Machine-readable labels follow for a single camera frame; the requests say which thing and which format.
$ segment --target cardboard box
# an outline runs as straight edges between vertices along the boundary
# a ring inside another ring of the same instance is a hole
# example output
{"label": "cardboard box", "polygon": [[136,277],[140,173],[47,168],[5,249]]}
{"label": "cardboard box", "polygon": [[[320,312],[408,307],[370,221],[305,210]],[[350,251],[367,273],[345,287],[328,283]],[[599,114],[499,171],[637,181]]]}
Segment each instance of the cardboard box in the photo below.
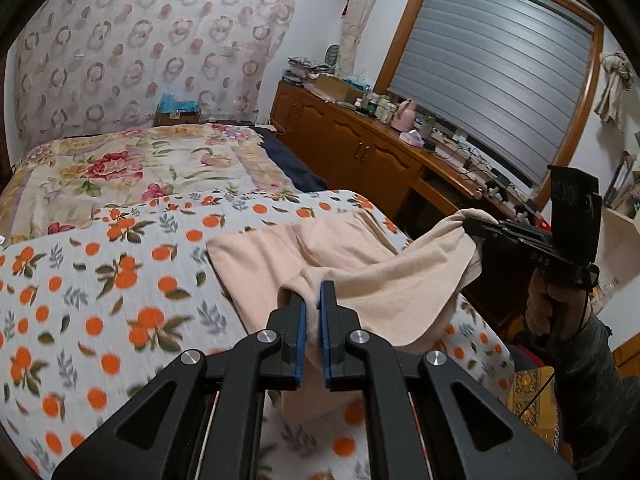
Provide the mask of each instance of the cardboard box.
{"label": "cardboard box", "polygon": [[154,126],[176,126],[177,124],[199,124],[199,112],[156,112]]}
{"label": "cardboard box", "polygon": [[345,83],[332,75],[320,74],[316,79],[316,88],[333,98],[336,102],[342,101],[354,104],[356,99],[362,97],[362,92],[355,86]]}

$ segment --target cabinet door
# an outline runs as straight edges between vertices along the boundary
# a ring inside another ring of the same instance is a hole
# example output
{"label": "cabinet door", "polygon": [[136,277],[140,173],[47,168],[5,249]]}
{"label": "cabinet door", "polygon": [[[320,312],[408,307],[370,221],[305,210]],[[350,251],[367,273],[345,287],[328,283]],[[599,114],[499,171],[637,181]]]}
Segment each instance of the cabinet door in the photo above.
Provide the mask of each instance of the cabinet door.
{"label": "cabinet door", "polygon": [[369,137],[364,128],[340,114],[332,114],[323,139],[327,150],[324,179],[329,187],[360,192],[360,155]]}
{"label": "cabinet door", "polygon": [[420,173],[420,162],[377,136],[361,150],[358,189],[386,216],[394,218],[412,181]]}
{"label": "cabinet door", "polygon": [[279,134],[284,133],[293,111],[296,93],[287,84],[280,83],[271,107],[271,123]]}
{"label": "cabinet door", "polygon": [[284,142],[311,171],[320,177],[326,172],[326,141],[328,108],[325,102],[308,95],[296,102],[287,130],[280,140]]}

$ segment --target curtain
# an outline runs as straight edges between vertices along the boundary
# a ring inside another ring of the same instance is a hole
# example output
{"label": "curtain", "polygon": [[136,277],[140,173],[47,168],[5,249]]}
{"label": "curtain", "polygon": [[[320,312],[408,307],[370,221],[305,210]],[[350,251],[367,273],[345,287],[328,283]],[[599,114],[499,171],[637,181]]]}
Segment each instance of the curtain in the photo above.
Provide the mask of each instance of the curtain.
{"label": "curtain", "polygon": [[356,51],[371,8],[376,0],[349,0],[347,14],[342,19],[342,38],[336,66],[336,75],[345,77],[353,72]]}
{"label": "curtain", "polygon": [[18,37],[25,152],[51,139],[151,126],[163,92],[204,118],[253,120],[295,0],[47,0]]}

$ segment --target navy blue sheet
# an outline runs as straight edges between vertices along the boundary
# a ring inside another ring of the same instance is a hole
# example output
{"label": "navy blue sheet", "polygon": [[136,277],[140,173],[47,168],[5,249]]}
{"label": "navy blue sheet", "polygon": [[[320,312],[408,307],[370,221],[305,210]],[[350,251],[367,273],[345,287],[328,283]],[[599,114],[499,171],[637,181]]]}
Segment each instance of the navy blue sheet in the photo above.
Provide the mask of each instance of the navy blue sheet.
{"label": "navy blue sheet", "polygon": [[262,147],[269,155],[269,158],[291,179],[297,189],[303,193],[329,189],[324,180],[312,173],[306,164],[291,153],[290,149],[281,143],[268,129],[254,126],[252,128],[261,134],[264,139]]}

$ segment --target beige cloth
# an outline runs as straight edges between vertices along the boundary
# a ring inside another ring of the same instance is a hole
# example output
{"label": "beige cloth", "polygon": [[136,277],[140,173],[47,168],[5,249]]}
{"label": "beige cloth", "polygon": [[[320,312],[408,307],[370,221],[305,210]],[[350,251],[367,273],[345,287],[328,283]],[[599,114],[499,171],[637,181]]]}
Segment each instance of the beige cloth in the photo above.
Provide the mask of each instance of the beige cloth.
{"label": "beige cloth", "polygon": [[356,53],[362,32],[376,0],[349,0],[347,13],[342,18],[342,37],[335,73],[343,78],[353,74]]}
{"label": "beige cloth", "polygon": [[607,86],[594,108],[600,119],[615,124],[622,132],[624,115],[622,110],[622,91],[631,90],[634,75],[631,64],[622,52],[600,54],[602,69],[607,75]]}
{"label": "beige cloth", "polygon": [[484,211],[460,210],[398,253],[366,212],[348,212],[211,239],[207,249],[249,333],[291,291],[307,305],[303,387],[287,392],[291,422],[321,416],[344,401],[324,390],[316,306],[320,283],[332,280],[342,306],[365,330],[413,352],[430,348],[452,316],[455,295],[481,270],[476,242],[462,228],[467,216],[495,222]]}

